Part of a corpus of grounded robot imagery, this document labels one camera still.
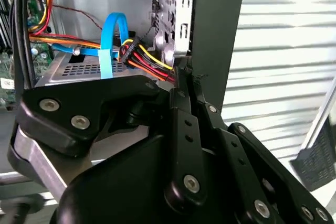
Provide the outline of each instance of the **black plastic part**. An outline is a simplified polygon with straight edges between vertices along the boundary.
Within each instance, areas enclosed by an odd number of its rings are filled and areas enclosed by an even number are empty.
[[[127,111],[132,101],[155,99],[159,88],[145,76],[132,76],[89,82],[77,82],[26,90],[16,120],[31,138],[69,156],[85,155],[104,126],[101,116],[111,104]],[[54,99],[60,108],[47,112],[40,108],[42,99]],[[86,130],[71,125],[71,118],[82,115],[90,120]]]
[[[242,0],[194,0],[192,67],[207,102],[222,109]]]
[[[227,132],[220,111],[206,103],[203,97],[198,95],[198,118],[200,122],[201,138],[208,146],[213,147],[220,157],[222,169],[229,178],[229,188],[235,194],[232,205],[240,223],[284,223],[280,216],[267,201],[266,195],[260,185],[253,166],[243,149],[239,138]],[[269,217],[262,217],[256,210],[255,201],[262,201],[269,210]]]
[[[57,223],[237,223],[228,199],[235,195],[216,157],[203,152],[208,198],[189,215],[165,201],[166,143],[147,138],[79,175],[65,190]]]
[[[139,37],[133,40],[133,42],[131,43],[129,48],[126,50],[126,52],[123,55],[121,55],[121,59],[120,59],[121,63],[124,63],[128,59],[129,55],[134,51],[135,47],[139,44],[139,42],[140,42]]]
[[[202,206],[207,196],[198,120],[177,108],[171,110],[170,119],[167,127],[169,183],[165,187],[164,195],[169,206],[175,211],[188,213]],[[197,193],[185,187],[186,175],[197,179],[200,186]]]
[[[255,168],[258,178],[267,180],[275,190],[277,209],[285,223],[333,223],[331,215],[325,210],[328,221],[323,221],[316,208],[324,207],[300,184],[270,151],[252,134],[247,127],[234,123],[229,132],[238,136],[249,161]],[[302,211],[308,208],[314,219],[310,220]]]
[[[170,112],[167,115],[167,186],[164,196],[168,205],[179,213],[188,213],[202,206],[207,189],[202,160],[201,137],[198,119],[192,115],[188,90],[191,74],[175,68],[175,88],[170,90]],[[197,190],[186,188],[184,178],[191,180]]]
[[[314,191],[336,178],[332,138],[329,120],[326,120],[312,148],[301,150],[297,158],[291,161],[294,170],[309,191]]]

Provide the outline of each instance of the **circuit board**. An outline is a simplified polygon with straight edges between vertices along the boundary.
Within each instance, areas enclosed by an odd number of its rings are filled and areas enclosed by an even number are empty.
[[[28,26],[38,24],[43,12],[38,0],[28,0]],[[32,48],[35,75],[39,80],[47,71],[53,59],[53,53],[46,43],[30,44]],[[14,64],[10,51],[0,53],[0,108],[12,108],[15,105]]]

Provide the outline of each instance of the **metal bracket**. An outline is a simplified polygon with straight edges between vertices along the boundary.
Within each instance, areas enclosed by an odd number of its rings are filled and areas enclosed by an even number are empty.
[[[237,135],[262,182],[271,185],[276,193],[279,214],[285,223],[333,223],[331,215],[268,151],[244,125],[234,123],[229,132]]]
[[[198,119],[191,114],[187,74],[175,70],[176,86],[170,91],[168,127],[169,180],[164,190],[168,205],[179,213],[195,210],[207,197]]]
[[[71,158],[59,154],[28,137],[19,127],[14,148],[18,155],[29,161],[41,181],[59,201],[69,183],[92,166],[89,155]]]
[[[155,100],[159,93],[145,76],[39,87],[24,92],[16,120],[27,135],[52,149],[85,156],[110,110],[126,115],[134,108],[130,100]]]

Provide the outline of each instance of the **black cable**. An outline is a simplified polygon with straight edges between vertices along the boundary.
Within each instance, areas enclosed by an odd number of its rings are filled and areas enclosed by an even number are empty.
[[[15,100],[18,103],[21,100],[25,84],[24,84],[24,76],[22,72],[20,58],[18,56],[17,50],[17,41],[16,41],[16,33],[15,33],[15,23],[14,23],[14,4],[10,6],[9,10],[9,23],[10,23],[10,34],[12,38],[12,47],[13,47],[13,61],[14,61],[14,86],[15,86]]]
[[[22,67],[23,76],[25,79],[25,85],[28,89],[32,88],[32,84],[29,80],[29,71],[27,60],[25,57],[25,44],[23,41],[23,10],[22,10],[22,0],[14,0],[14,26],[15,26],[15,34],[16,34],[16,43],[17,43],[17,52],[18,55],[14,55],[14,57],[19,57]]]
[[[143,53],[141,48],[137,48],[135,50],[139,55],[142,56],[142,59],[146,61],[149,65],[157,67],[160,71],[163,71],[164,73],[168,73],[166,68],[162,67],[160,64],[157,64],[156,62],[152,61],[146,54]]]
[[[25,45],[25,52],[26,52],[26,60],[27,60],[27,67],[28,67],[28,73],[29,73],[29,81],[31,84],[31,87],[34,87],[36,84],[36,76],[35,76],[35,70],[33,65],[33,57],[31,53],[31,47],[30,47],[30,40],[29,40],[29,32],[28,32],[28,0],[22,0],[22,9],[23,9],[23,39],[24,39],[24,45]]]

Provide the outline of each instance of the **screw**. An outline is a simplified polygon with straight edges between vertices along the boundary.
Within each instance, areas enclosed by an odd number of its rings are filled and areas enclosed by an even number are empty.
[[[320,208],[316,208],[316,212],[318,215],[322,218],[324,221],[328,221],[328,216],[326,215],[325,212],[323,212]]]
[[[59,103],[53,99],[43,99],[42,101],[40,101],[39,105],[41,109],[48,112],[53,112],[59,109]]]
[[[245,133],[246,129],[242,126],[238,126],[238,129],[240,130],[240,132]]]
[[[90,120],[85,116],[76,115],[71,119],[71,124],[73,127],[78,128],[80,130],[86,130],[90,126]]]
[[[149,87],[150,89],[154,89],[154,85],[150,82],[146,82],[146,86]]]
[[[38,50],[37,50],[37,48],[35,48],[35,47],[33,47],[32,48],[32,53],[31,53],[32,55],[38,55]]]
[[[192,175],[185,175],[184,179],[183,179],[183,182],[184,182],[184,186],[189,190],[191,191],[192,193],[195,193],[197,194],[199,192],[199,182],[198,180],[192,176]]]
[[[75,55],[75,56],[79,56],[80,55],[80,47],[73,48],[72,54]]]
[[[302,206],[301,209],[302,209],[303,213],[304,213],[310,220],[313,220],[313,219],[314,219],[313,214],[309,211],[309,209],[308,209],[307,207]]]
[[[40,54],[40,56],[41,56],[42,59],[47,59],[48,58],[48,55],[45,52],[42,52]]]
[[[210,109],[210,111],[213,112],[213,113],[216,113],[216,112],[217,112],[216,108],[213,107],[212,105],[209,105],[209,109]]]
[[[257,212],[260,213],[261,216],[263,216],[265,219],[269,218],[270,212],[269,212],[269,209],[264,202],[257,199],[256,201],[254,201],[254,206],[255,206]]]

